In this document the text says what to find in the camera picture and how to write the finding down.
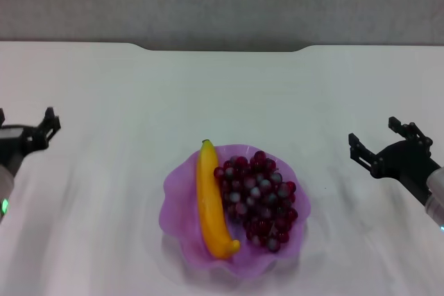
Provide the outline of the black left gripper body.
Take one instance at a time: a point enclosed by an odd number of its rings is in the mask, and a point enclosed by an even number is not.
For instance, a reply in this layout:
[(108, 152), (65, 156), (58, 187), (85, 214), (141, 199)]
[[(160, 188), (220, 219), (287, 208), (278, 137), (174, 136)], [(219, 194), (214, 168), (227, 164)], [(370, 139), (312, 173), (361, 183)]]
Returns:
[(37, 128), (8, 125), (1, 127), (1, 165), (16, 175), (26, 156), (47, 149), (47, 137)]

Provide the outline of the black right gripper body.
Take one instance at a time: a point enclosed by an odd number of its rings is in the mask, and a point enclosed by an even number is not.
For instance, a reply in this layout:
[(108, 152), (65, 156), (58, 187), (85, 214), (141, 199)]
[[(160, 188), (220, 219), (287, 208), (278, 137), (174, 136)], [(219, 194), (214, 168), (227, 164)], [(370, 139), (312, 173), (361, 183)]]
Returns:
[(431, 196), (427, 179), (441, 166), (431, 158), (429, 139), (404, 140), (385, 147), (376, 154), (372, 176), (397, 180), (425, 206)]

